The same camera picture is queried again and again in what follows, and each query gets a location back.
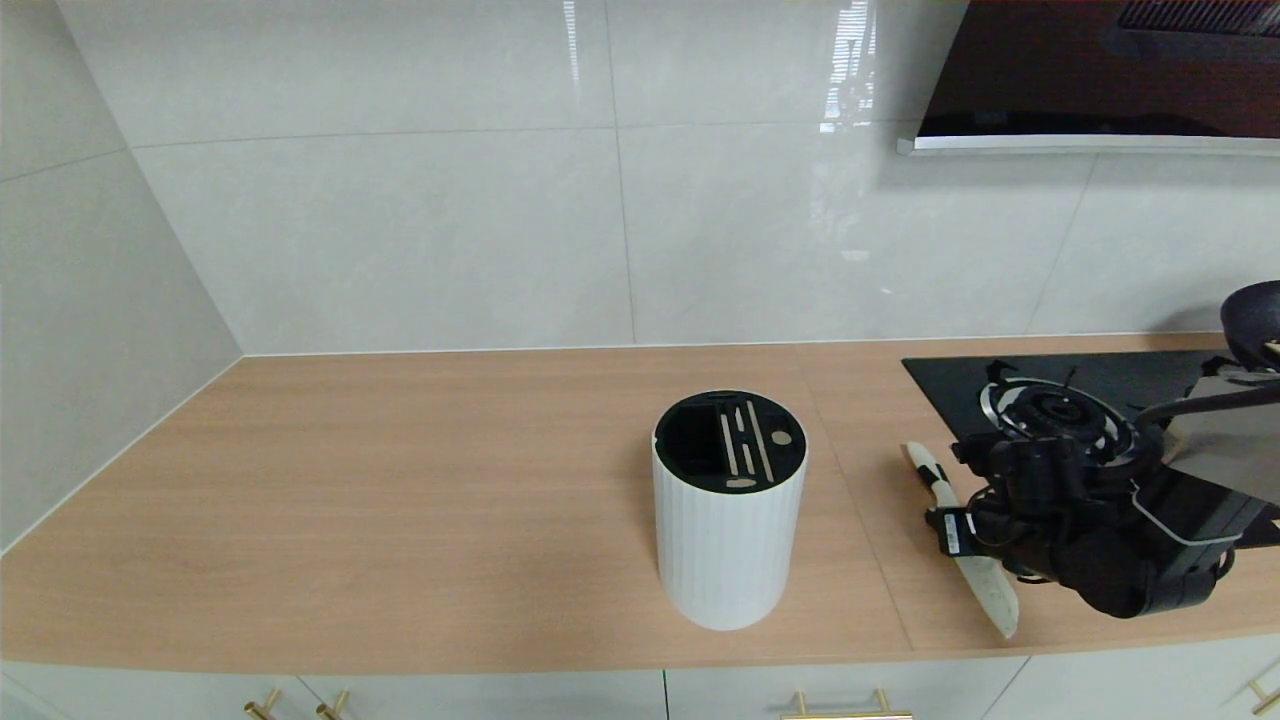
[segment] sticker label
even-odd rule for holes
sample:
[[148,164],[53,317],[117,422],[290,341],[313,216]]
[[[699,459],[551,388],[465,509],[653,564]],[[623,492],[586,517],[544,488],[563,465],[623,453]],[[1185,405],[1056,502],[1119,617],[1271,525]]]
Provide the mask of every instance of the sticker label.
[[960,532],[956,530],[956,516],[947,514],[942,520],[947,530],[947,552],[952,556],[960,555]]

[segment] white knife block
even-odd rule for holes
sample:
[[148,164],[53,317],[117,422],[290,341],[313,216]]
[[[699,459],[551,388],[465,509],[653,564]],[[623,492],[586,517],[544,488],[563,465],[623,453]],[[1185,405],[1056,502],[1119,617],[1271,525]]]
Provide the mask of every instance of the white knife block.
[[799,421],[758,395],[700,393],[663,415],[653,434],[658,568],[681,614],[736,630],[777,606],[808,461]]

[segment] range hood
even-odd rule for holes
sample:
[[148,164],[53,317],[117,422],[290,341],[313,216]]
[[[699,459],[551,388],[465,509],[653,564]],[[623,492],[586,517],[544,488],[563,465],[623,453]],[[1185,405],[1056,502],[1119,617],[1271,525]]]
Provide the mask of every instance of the range hood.
[[1280,0],[972,3],[899,151],[1280,156]]

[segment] gas stove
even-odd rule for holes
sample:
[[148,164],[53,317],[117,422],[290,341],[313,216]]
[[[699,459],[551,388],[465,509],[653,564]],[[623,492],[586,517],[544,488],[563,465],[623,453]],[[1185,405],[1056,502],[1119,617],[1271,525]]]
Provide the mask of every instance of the gas stove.
[[[1073,437],[1091,464],[1116,468],[1153,452],[1133,429],[1143,409],[1185,397],[1231,364],[1222,351],[919,357],[902,365],[947,428],[964,438]],[[1280,546],[1280,507],[1268,506],[1236,547]]]

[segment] stove burner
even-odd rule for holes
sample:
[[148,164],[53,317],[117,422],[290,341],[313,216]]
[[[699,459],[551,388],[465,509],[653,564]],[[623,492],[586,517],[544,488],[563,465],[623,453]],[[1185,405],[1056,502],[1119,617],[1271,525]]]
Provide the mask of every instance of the stove burner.
[[1071,437],[1098,465],[1123,465],[1139,454],[1133,427],[1105,402],[1050,380],[1009,378],[988,383],[982,411],[1011,438]]

